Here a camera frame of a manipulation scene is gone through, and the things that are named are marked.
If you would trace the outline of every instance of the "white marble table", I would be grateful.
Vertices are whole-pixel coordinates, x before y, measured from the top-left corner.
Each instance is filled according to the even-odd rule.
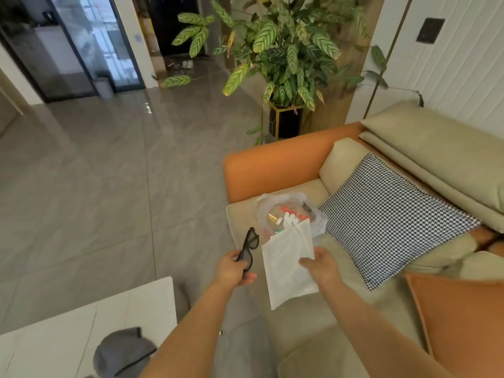
[[[173,280],[166,277],[0,336],[0,377],[97,376],[93,354],[119,329],[140,326],[159,346],[177,325]]]

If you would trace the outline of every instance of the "gray hat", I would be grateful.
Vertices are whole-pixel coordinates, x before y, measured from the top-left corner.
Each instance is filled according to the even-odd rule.
[[[93,366],[100,378],[138,378],[156,350],[152,341],[142,337],[141,328],[118,330],[98,345]]]

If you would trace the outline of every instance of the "trash can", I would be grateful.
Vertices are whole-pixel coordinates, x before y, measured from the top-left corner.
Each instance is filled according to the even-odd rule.
[[[98,77],[93,83],[101,98],[108,99],[114,96],[114,90],[112,90],[112,85],[110,85],[110,79],[108,77]]]

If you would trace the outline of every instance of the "plant pot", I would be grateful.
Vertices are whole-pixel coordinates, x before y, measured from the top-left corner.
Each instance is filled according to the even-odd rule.
[[[304,106],[277,106],[270,105],[269,132],[276,139],[288,139],[299,135],[301,118]]]

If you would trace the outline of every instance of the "person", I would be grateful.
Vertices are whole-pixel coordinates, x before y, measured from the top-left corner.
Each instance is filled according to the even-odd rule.
[[[348,288],[332,255],[315,248],[315,259],[300,259],[318,285],[371,378],[453,378],[416,343],[404,336]],[[209,377],[219,328],[231,293],[249,285],[256,273],[243,273],[239,251],[224,255],[205,293],[171,332],[141,378]]]

